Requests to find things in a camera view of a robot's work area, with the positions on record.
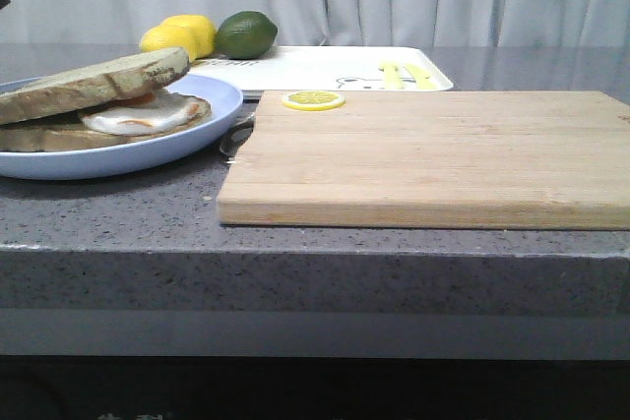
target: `green lime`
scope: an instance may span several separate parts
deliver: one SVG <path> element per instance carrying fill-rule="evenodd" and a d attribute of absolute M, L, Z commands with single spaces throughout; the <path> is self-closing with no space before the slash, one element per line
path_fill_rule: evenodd
<path fill-rule="evenodd" d="M 278 27 L 261 12 L 239 12 L 220 24 L 215 50 L 230 59 L 254 59 L 274 44 Z"/>

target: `fried egg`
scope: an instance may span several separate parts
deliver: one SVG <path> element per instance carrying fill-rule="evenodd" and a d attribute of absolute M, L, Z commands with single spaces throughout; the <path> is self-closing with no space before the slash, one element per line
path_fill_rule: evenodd
<path fill-rule="evenodd" d="M 81 111 L 79 117 L 86 127 L 97 132 L 140 136 L 168 132 L 205 115 L 209 109 L 202 98 L 157 90 Z"/>

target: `yellow lemon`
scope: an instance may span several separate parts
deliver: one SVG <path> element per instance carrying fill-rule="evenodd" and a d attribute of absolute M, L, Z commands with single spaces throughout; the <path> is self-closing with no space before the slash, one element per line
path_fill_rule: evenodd
<path fill-rule="evenodd" d="M 178 25 L 158 25 L 148 29 L 140 39 L 141 51 L 155 51 L 170 46 L 181 46 L 188 51 L 192 63 L 198 57 L 195 35 L 186 27 Z"/>
<path fill-rule="evenodd" d="M 329 90 L 300 90 L 283 96 L 283 105 L 297 110 L 329 110 L 344 103 L 343 95 Z"/>
<path fill-rule="evenodd" d="M 177 25 L 190 29 L 197 40 L 198 58 L 210 56 L 215 49 L 217 28 L 215 24 L 204 15 L 174 15 L 165 19 L 161 24 Z"/>

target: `wooden cutting board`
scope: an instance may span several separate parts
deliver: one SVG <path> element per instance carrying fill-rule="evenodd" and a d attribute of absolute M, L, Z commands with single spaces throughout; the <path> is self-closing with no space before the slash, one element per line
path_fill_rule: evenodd
<path fill-rule="evenodd" d="M 266 91 L 219 194 L 226 224 L 630 228 L 630 107 L 599 91 Z"/>

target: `white tray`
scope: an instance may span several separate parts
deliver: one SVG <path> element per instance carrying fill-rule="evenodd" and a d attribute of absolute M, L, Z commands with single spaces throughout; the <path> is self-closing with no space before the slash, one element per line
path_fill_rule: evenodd
<path fill-rule="evenodd" d="M 251 99 L 260 98 L 263 90 L 382 90 L 383 60 L 423 68 L 435 90 L 453 87 L 422 51 L 405 47 L 274 46 L 255 60 L 202 59 L 190 72 L 234 84 Z M 402 91 L 418 91 L 409 72 L 399 71 Z"/>

